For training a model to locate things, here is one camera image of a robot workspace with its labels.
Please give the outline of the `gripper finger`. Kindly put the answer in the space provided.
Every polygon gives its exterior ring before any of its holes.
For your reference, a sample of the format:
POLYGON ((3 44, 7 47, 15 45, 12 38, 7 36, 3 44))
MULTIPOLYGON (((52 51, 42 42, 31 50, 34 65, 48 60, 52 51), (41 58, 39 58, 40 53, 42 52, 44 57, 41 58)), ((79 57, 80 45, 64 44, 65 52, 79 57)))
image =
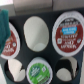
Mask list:
POLYGON ((4 43, 9 37, 9 17, 7 10, 0 11, 0 43, 4 43))

